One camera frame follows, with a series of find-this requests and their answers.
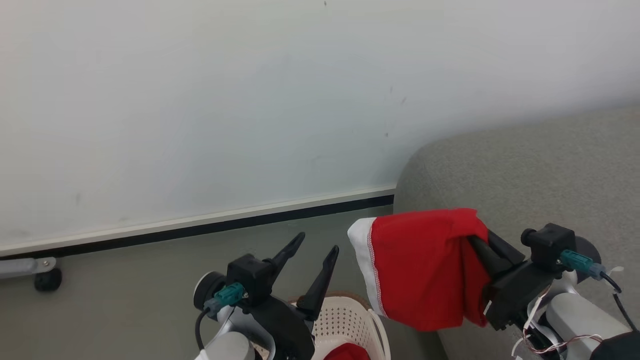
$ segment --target santa hat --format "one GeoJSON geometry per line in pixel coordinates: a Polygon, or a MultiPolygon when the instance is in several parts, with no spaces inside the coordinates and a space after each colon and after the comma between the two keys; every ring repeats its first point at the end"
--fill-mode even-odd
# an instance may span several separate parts
{"type": "Polygon", "coordinates": [[[348,230],[376,313],[435,331],[486,324],[483,286],[490,278],[467,236],[487,241],[474,209],[401,213],[357,220],[348,230]]]}

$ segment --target white baseboard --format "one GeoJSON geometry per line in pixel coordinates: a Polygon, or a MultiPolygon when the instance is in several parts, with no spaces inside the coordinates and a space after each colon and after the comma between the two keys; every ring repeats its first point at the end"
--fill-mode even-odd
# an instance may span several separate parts
{"type": "Polygon", "coordinates": [[[63,236],[61,238],[52,238],[45,240],[29,241],[26,243],[0,245],[0,256],[8,256],[14,254],[22,254],[40,250],[55,249],[58,247],[66,247],[72,245],[80,245],[93,243],[98,241],[113,240],[118,238],[126,238],[129,236],[144,235],[150,233],[158,233],[160,231],[182,229],[184,227],[213,224],[216,222],[225,222],[229,220],[237,220],[241,218],[250,218],[260,215],[268,215],[273,213],[281,213],[284,211],[299,210],[305,208],[313,208],[316,206],[338,204],[340,202],[370,199],[386,195],[393,195],[396,186],[384,186],[381,188],[373,188],[366,190],[357,190],[353,192],[338,193],[333,195],[310,197],[307,199],[279,202],[277,204],[254,206],[252,208],[244,208],[239,210],[223,211],[197,217],[180,218],[175,220],[167,220],[154,222],[145,225],[136,225],[121,227],[118,229],[96,231],[94,233],[77,234],[63,236]]]}

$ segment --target black cable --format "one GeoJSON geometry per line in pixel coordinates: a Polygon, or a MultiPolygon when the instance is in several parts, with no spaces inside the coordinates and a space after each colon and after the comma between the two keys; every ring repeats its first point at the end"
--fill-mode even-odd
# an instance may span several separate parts
{"type": "Polygon", "coordinates": [[[613,294],[613,299],[616,301],[616,304],[618,305],[618,308],[620,308],[620,312],[622,313],[622,316],[625,317],[625,320],[629,324],[629,327],[631,328],[631,330],[633,330],[634,332],[638,332],[638,328],[636,327],[634,322],[631,321],[629,314],[627,314],[627,310],[625,310],[625,307],[622,306],[622,302],[620,301],[618,294],[613,294]]]}
{"type": "Polygon", "coordinates": [[[611,284],[611,286],[613,286],[613,288],[616,290],[616,293],[622,292],[622,289],[618,286],[618,284],[616,284],[616,282],[613,281],[613,279],[611,279],[604,271],[600,272],[600,276],[602,276],[603,279],[605,279],[609,284],[611,284]]]}
{"type": "Polygon", "coordinates": [[[202,319],[207,315],[207,313],[209,313],[209,308],[205,307],[205,309],[202,310],[202,312],[200,313],[200,315],[198,315],[198,318],[196,319],[196,342],[198,343],[198,349],[200,350],[204,350],[204,344],[202,343],[202,336],[200,335],[200,323],[202,322],[202,319]]]}
{"type": "Polygon", "coordinates": [[[622,289],[620,288],[620,286],[618,286],[618,284],[616,284],[616,282],[613,281],[613,279],[611,279],[607,274],[605,274],[604,271],[600,272],[600,276],[602,276],[602,278],[605,279],[609,284],[611,284],[611,286],[613,286],[613,288],[616,290],[617,294],[616,293],[613,294],[613,299],[616,301],[616,305],[618,305],[618,309],[620,309],[622,316],[625,317],[625,320],[629,324],[629,327],[631,328],[631,330],[633,330],[634,332],[638,332],[638,328],[629,317],[629,314],[627,314],[627,310],[625,310],[625,307],[622,306],[622,301],[620,301],[620,296],[618,296],[618,294],[622,292],[622,289]]]}

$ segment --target black baseboard strip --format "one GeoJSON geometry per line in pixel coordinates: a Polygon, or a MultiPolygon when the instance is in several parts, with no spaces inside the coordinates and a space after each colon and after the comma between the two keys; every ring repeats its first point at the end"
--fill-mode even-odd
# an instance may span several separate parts
{"type": "Polygon", "coordinates": [[[207,225],[198,225],[184,227],[182,229],[160,231],[158,233],[150,233],[144,235],[129,236],[126,238],[99,241],[94,243],[86,243],[73,245],[68,247],[60,247],[57,249],[41,250],[35,252],[27,252],[23,254],[15,254],[1,257],[0,260],[20,259],[20,258],[62,258],[64,256],[86,254],[87,252],[95,252],[119,247],[127,247],[133,245],[142,245],[146,243],[154,243],[157,241],[172,240],[177,238],[186,238],[188,236],[196,236],[209,233],[217,233],[219,231],[241,229],[243,227],[251,227],[256,225],[271,224],[274,222],[283,222],[296,220],[301,218],[318,217],[321,215],[329,215],[335,213],[343,213],[346,211],[360,210],[366,208],[375,208],[377,206],[386,206],[394,203],[393,195],[373,197],[370,199],[354,200],[340,202],[337,204],[315,206],[313,208],[284,211],[268,215],[260,215],[257,217],[242,218],[237,220],[229,220],[224,222],[216,222],[207,225]]]}

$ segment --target wall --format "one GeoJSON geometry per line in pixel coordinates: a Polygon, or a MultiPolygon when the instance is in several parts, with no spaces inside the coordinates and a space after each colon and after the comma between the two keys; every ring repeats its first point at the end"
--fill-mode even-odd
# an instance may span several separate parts
{"type": "Polygon", "coordinates": [[[4,0],[0,250],[393,185],[426,142],[631,103],[638,13],[635,0],[4,0]]]}

